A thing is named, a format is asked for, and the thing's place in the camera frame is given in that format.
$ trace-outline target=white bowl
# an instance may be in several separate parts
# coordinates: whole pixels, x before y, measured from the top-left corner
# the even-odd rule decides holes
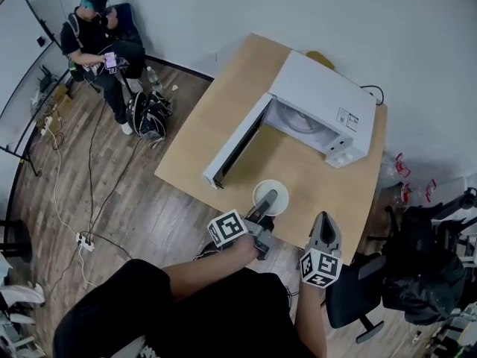
[[[274,189],[275,191],[277,191],[278,195],[277,195],[277,199],[272,204],[272,206],[268,209],[265,215],[278,216],[280,213],[286,210],[286,207],[288,207],[288,203],[290,201],[288,190],[278,180],[269,179],[269,180],[264,180],[260,182],[253,191],[253,195],[252,195],[253,205],[256,205],[259,201],[261,201],[263,197],[267,195],[271,189]]]

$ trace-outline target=person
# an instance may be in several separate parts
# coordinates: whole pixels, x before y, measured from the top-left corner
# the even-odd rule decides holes
[[[83,76],[88,82],[94,82],[104,88],[104,97],[114,112],[115,120],[121,125],[123,132],[132,134],[133,130],[126,120],[126,105],[122,95],[121,83],[114,74],[104,69],[104,53],[113,51],[117,57],[128,61],[129,66],[125,77],[137,79],[141,76],[145,65],[145,50],[141,44],[114,40],[107,36],[108,31],[113,31],[118,26],[117,12],[113,8],[106,11],[108,0],[81,0],[79,7],[75,8],[74,15],[78,21],[79,35],[75,36],[68,22],[63,24],[60,34],[63,54],[80,66],[86,66]],[[97,66],[96,72],[90,66]],[[131,89],[138,91],[138,81]]]
[[[245,266],[253,237],[159,269],[130,260],[63,318],[56,358],[325,357],[320,292],[300,285],[295,324],[275,274]]]

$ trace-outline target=white sneaker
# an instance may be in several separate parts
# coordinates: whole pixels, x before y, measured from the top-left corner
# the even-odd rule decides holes
[[[129,78],[127,79],[127,84],[133,90],[133,92],[144,92],[144,89],[142,88],[141,82],[139,80],[131,80]]]
[[[133,129],[129,124],[126,122],[123,125],[121,125],[122,132],[125,133],[126,135],[131,135],[133,133]]]

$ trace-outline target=backpack strap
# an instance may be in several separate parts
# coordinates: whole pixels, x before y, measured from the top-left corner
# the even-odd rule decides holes
[[[78,45],[80,46],[80,48],[83,48],[83,44],[81,43],[80,41],[80,25],[78,23],[78,18],[76,17],[76,15],[74,13],[70,13],[68,15],[68,24],[69,26],[71,27],[71,29],[73,30],[73,33],[75,34],[75,37],[76,37],[76,41],[78,42]]]

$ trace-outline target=teal hair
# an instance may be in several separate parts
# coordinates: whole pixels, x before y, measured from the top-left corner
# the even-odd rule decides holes
[[[80,5],[81,5],[82,7],[88,8],[88,9],[90,9],[90,10],[95,10],[95,8],[92,7],[91,2],[89,2],[89,1],[87,1],[87,0],[81,0]]]

